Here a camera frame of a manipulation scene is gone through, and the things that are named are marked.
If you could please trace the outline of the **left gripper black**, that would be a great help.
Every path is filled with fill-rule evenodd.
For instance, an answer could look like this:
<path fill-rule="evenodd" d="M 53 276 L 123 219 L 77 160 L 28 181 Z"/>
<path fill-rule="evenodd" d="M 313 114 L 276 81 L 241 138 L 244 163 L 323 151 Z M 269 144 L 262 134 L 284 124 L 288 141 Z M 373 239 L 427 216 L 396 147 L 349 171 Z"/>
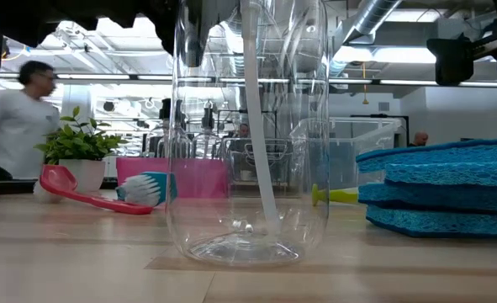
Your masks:
<path fill-rule="evenodd" d="M 186 66 L 200 66 L 209 31 L 235 11 L 240 0 L 180 0 L 180 60 Z M 105 0 L 99 17 L 108 17 L 122 27 L 130 27 L 137 17 L 154 25 L 161 46 L 174 51 L 177 0 Z"/>

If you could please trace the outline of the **lime green dish wand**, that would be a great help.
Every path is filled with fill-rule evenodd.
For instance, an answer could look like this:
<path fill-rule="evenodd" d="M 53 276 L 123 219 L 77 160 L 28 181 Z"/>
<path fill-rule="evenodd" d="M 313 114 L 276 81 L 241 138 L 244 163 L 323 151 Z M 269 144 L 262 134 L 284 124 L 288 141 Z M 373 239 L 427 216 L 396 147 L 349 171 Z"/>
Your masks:
<path fill-rule="evenodd" d="M 358 188 L 351 189 L 319 189 L 316 184 L 312 186 L 312 205 L 319 202 L 337 202 L 342 204 L 356 204 L 358 201 Z"/>

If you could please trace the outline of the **blue dish brush white bristles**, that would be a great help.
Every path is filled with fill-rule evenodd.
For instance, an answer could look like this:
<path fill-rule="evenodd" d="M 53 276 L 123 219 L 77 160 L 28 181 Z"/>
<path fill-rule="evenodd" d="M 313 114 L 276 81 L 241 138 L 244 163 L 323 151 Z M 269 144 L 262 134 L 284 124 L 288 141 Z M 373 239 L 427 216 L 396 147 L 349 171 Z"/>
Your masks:
<path fill-rule="evenodd" d="M 177 197 L 177 185 L 172 174 L 143 172 L 125 179 L 116 194 L 125 203 L 157 207 Z"/>

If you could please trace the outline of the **red plastic spoon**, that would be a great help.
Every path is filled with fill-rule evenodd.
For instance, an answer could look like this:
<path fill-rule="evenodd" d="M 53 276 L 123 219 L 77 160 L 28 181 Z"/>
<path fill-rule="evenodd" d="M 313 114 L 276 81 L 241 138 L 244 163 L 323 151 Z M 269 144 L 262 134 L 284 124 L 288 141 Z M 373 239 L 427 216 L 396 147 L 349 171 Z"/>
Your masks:
<path fill-rule="evenodd" d="M 149 215 L 154 210 L 150 206 L 126 204 L 120 200 L 78 193 L 76 178 L 66 167 L 60 165 L 44 165 L 40 175 L 40 185 L 51 194 L 122 214 Z"/>

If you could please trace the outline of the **person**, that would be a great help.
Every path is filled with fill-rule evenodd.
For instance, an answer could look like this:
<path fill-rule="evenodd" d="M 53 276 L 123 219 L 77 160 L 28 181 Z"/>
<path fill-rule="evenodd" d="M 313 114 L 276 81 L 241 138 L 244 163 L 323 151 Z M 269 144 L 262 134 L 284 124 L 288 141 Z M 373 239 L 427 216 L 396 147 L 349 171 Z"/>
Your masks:
<path fill-rule="evenodd" d="M 239 141 L 245 141 L 251 138 L 251 130 L 250 126 L 246 123 L 242 123 L 239 125 L 239 129 L 234 136 L 235 139 Z"/>
<path fill-rule="evenodd" d="M 428 142 L 429 136 L 424 131 L 418 131 L 415 133 L 414 140 L 408 145 L 408 147 L 420 147 L 425 146 Z"/>
<path fill-rule="evenodd" d="M 60 123 L 59 110 L 45 101 L 56 88 L 55 69 L 27 61 L 18 80 L 22 88 L 0 90 L 0 167 L 16 179 L 34 179 L 45 162 L 36 146 Z"/>

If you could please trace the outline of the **large clear plastic bin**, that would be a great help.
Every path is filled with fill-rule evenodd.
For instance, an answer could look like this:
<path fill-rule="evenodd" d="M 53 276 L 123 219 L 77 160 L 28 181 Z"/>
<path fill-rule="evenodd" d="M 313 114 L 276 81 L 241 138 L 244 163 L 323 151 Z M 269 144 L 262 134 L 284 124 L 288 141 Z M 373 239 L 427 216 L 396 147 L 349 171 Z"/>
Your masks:
<path fill-rule="evenodd" d="M 366 183 L 381 183 L 384 171 L 360 173 L 357 156 L 393 149 L 402 121 L 393 118 L 331 117 L 330 189 L 351 189 Z"/>

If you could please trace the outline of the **pink plastic bin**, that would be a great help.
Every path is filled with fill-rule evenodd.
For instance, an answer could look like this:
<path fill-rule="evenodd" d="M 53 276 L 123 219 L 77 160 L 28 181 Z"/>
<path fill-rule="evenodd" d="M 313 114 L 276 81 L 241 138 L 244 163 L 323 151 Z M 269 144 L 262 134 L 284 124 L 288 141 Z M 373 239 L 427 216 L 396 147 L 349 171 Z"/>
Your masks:
<path fill-rule="evenodd" d="M 118 184 L 143 172 L 167 173 L 177 178 L 180 198 L 226 198 L 228 196 L 228 171 L 221 160 L 177 158 L 172 168 L 167 158 L 118 157 L 116 159 Z"/>

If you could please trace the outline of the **green plant in white pot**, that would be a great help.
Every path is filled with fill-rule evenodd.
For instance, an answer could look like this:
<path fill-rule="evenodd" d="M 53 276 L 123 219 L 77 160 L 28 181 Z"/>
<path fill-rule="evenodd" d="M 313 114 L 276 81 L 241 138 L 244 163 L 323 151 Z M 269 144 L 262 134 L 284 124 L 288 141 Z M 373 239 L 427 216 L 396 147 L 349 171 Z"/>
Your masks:
<path fill-rule="evenodd" d="M 46 164 L 65 167 L 77 180 L 77 191 L 92 193 L 100 190 L 106 170 L 103 160 L 126 140 L 121 136 L 108 135 L 94 118 L 83 119 L 76 106 L 69 115 L 60 117 L 60 125 L 45 135 L 45 142 L 34 146 L 43 152 Z"/>

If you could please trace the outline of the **silver ventilation duct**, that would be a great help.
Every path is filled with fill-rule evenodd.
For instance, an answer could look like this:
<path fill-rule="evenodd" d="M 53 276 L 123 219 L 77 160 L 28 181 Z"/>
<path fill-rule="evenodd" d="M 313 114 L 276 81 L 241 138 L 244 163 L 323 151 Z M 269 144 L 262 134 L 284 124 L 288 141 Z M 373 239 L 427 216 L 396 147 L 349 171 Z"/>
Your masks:
<path fill-rule="evenodd" d="M 377 30 L 403 0 L 360 0 L 357 11 L 350 17 L 339 20 L 336 10 L 336 28 L 330 35 L 329 77 L 340 76 L 351 61 L 340 55 L 340 50 L 353 45 L 372 45 Z"/>

